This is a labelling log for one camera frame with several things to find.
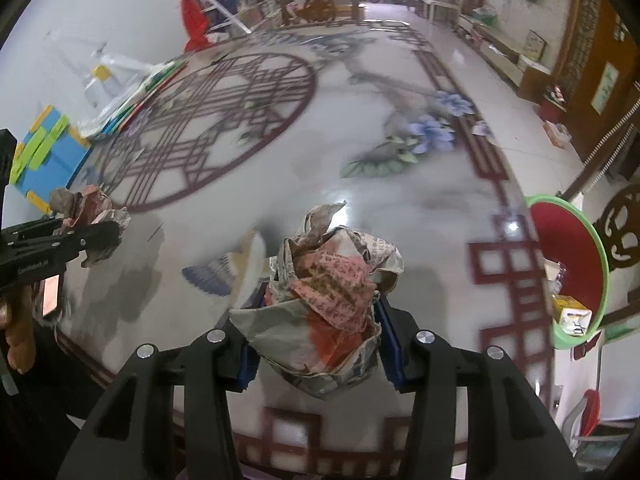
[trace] red cloth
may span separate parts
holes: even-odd
[[[189,41],[184,47],[185,52],[199,50],[209,46],[209,40],[205,37],[209,20],[200,9],[197,0],[180,0],[180,12],[182,22],[187,31]]]

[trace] plastic bucket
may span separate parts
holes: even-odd
[[[583,336],[563,332],[554,321],[554,346],[573,348],[591,339],[604,316],[609,297],[607,255],[589,220],[565,200],[536,195],[527,198],[527,206],[542,254],[566,267],[560,294],[572,296],[592,311],[589,328]]]

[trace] carved wooden panel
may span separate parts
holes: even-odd
[[[640,184],[617,193],[594,224],[609,261],[609,270],[640,261]]]
[[[598,25],[600,0],[578,0],[578,15],[569,47],[568,59],[558,76],[558,82],[568,101],[582,76]]]

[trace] human hand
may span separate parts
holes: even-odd
[[[33,367],[36,345],[33,338],[31,285],[18,286],[0,296],[0,330],[9,345],[6,360],[19,374]]]

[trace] toy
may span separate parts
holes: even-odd
[[[68,186],[90,149],[68,117],[49,105],[18,144],[9,182],[48,214],[49,192]]]

